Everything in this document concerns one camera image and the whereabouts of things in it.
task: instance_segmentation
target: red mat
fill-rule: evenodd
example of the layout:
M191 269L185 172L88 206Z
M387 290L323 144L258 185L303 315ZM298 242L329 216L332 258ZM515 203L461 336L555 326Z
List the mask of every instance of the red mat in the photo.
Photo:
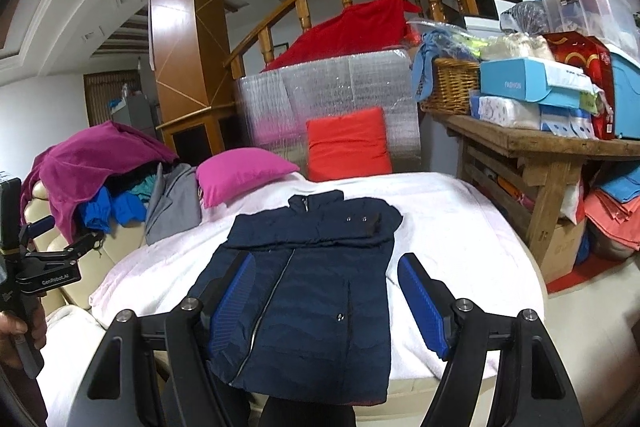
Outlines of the red mat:
M552 294L561 292L568 288L573 288L574 286L587 282L588 280L596 277L596 275L600 275L601 273L604 273L611 268L615 268L622 263L624 263L624 261L606 261L605 259L601 259L600 257L591 254L584 263L580 264L580 266L576 266L574 271L547 284L546 291L549 292L549 294Z

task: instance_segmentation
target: jacket collar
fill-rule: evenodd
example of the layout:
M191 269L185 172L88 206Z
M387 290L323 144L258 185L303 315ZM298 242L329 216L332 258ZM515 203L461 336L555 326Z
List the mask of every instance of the jacket collar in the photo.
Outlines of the jacket collar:
M308 212L318 210L327 204L344 201L344 193L341 190L332 190L322 194L311 194L309 196L292 196L289 198L289 206L297 212Z

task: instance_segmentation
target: navy blue jacket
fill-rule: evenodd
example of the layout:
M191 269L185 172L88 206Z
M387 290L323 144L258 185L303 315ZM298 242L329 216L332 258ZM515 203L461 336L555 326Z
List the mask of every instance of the navy blue jacket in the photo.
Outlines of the navy blue jacket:
M209 360L251 393L329 404L383 403L391 369L385 271L402 216L340 190L239 215L189 295L222 277L241 250L255 284L225 349Z

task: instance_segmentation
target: wooden workbench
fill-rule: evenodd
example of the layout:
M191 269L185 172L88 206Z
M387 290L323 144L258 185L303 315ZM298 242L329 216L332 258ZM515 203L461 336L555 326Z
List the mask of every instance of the wooden workbench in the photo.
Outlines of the wooden workbench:
M588 160L640 160L640 141L562 138L508 129L470 116L432 116L451 136L462 138L458 177L477 182L507 210L511 225L540 265L558 223L566 187L580 180L583 165ZM489 179L481 165L535 201L533 213Z

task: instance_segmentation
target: black pants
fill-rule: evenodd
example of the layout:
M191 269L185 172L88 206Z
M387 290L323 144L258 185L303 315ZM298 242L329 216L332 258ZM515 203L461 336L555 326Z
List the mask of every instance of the black pants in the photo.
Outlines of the black pants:
M225 406L228 427L246 427L250 406L245 391L230 387L212 377L212 384ZM178 404L171 378L162 393L162 408L167 425L181 427ZM348 405L322 405L293 402L270 397L264 406L258 427L355 427L356 416Z

